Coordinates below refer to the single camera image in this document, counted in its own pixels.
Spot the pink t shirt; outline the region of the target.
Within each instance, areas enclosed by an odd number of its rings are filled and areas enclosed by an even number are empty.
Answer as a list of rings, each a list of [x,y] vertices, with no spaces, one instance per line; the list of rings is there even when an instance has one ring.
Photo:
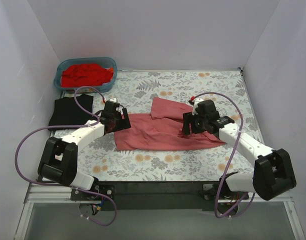
[[[208,132],[183,134],[183,114],[192,110],[185,103],[154,97],[150,113],[129,114],[131,128],[114,133],[117,150],[192,151],[224,145]]]

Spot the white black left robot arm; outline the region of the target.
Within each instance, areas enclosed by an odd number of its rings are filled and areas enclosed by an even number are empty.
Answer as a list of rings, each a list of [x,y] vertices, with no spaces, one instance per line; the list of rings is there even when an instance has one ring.
[[[37,169],[40,177],[65,187],[82,189],[88,200],[99,196],[94,176],[78,170],[78,154],[106,134],[131,128],[127,109],[113,100],[105,102],[104,109],[91,117],[83,127],[60,138],[50,137],[45,144]]]

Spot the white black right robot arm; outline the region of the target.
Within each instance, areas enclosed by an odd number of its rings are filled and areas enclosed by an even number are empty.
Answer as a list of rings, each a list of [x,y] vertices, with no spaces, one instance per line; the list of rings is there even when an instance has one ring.
[[[228,116],[220,116],[212,100],[195,98],[189,103],[191,112],[183,114],[185,135],[207,132],[216,136],[246,158],[253,170],[250,173],[233,172],[226,174],[219,186],[220,195],[230,199],[237,192],[256,193],[269,201],[297,185],[292,161],[284,149],[275,150],[260,143]]]

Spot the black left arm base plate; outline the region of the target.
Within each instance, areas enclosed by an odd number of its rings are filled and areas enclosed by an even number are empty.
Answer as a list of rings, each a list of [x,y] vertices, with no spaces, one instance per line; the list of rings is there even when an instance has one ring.
[[[110,199],[114,199],[115,196],[115,186],[112,184],[98,184],[95,186],[92,186],[89,192],[87,193],[86,190],[80,190],[80,189],[72,189],[70,200],[71,201],[100,201],[102,200],[102,196],[99,196],[94,193],[102,194],[105,196],[108,196]]]

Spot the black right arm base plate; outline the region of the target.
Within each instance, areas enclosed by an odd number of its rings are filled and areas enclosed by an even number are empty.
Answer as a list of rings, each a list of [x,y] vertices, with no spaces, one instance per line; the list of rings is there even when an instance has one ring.
[[[202,189],[198,190],[198,194],[205,200],[215,200],[217,196],[219,183],[203,184]],[[239,200],[245,193],[242,191],[231,191],[227,186],[223,186],[220,190],[220,200]]]

